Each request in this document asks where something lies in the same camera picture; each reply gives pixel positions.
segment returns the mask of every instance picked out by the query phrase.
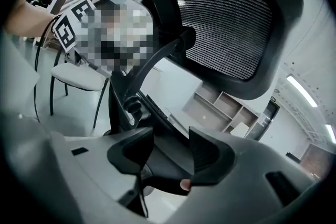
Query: tube light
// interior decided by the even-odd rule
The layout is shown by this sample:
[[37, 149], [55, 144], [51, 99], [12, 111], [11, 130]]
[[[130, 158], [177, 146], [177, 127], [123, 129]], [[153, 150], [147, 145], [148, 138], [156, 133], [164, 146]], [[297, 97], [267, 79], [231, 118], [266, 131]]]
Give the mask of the tube light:
[[292, 83], [292, 85], [298, 89], [298, 91], [303, 95], [303, 97], [310, 103], [310, 105], [313, 108], [317, 107], [317, 104], [315, 103], [314, 99], [310, 96], [310, 94], [304, 89], [304, 87], [301, 86], [300, 83], [296, 81], [296, 79], [293, 76], [288, 76], [287, 80]]
[[333, 131], [331, 125], [326, 124], [325, 126], [326, 126], [326, 128], [327, 128], [327, 130], [328, 130], [328, 132], [329, 132], [329, 134], [330, 134], [331, 141], [332, 141], [334, 144], [336, 144], [336, 137], [335, 137], [335, 134], [334, 134], [334, 131]]

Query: chair backrest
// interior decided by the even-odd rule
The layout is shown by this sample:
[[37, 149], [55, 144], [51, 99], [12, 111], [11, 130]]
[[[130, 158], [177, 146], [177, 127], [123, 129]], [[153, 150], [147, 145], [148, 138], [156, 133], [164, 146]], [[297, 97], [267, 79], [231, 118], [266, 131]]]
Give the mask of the chair backrest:
[[196, 42], [176, 64], [242, 99], [269, 88], [303, 0], [135, 0], [156, 27], [189, 26]]

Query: white chair seat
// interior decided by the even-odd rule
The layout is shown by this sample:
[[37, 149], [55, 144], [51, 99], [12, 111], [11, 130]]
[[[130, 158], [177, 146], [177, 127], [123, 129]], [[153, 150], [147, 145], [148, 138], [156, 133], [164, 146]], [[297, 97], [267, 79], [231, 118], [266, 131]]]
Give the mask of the white chair seat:
[[100, 91], [104, 87], [105, 77], [88, 66], [61, 63], [53, 67], [51, 75], [68, 85], [87, 91]]

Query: white chair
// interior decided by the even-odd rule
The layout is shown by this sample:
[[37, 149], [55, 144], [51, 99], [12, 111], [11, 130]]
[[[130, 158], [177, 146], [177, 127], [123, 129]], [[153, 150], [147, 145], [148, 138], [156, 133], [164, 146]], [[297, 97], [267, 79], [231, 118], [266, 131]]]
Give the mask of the white chair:
[[58, 64], [59, 57], [62, 51], [63, 51], [62, 48], [58, 50], [54, 67], [51, 70], [50, 115], [52, 116], [54, 114], [53, 95], [54, 95], [55, 79], [65, 84], [66, 96], [68, 95], [68, 85], [84, 91], [101, 91], [96, 110], [96, 116], [94, 117], [93, 122], [93, 128], [95, 128], [101, 99], [104, 95], [105, 88], [107, 86], [109, 79], [95, 72], [88, 66], [84, 65], [75, 66], [71, 63], [67, 63], [66, 60], [64, 61], [64, 63]]

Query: black slot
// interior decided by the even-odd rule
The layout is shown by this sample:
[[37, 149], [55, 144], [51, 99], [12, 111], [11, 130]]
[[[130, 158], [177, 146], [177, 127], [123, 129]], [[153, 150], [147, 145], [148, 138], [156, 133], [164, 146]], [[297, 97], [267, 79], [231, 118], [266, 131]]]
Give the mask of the black slot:
[[266, 178], [278, 195], [283, 206], [289, 205], [299, 197], [300, 193], [281, 172], [266, 174]]
[[89, 151], [89, 150], [86, 149], [85, 147], [79, 147], [79, 148], [77, 148], [77, 149], [75, 149], [75, 150], [72, 150], [71, 152], [72, 152], [72, 154], [73, 154], [74, 156], [76, 156], [76, 155], [85, 153], [85, 152], [87, 152], [87, 151]]

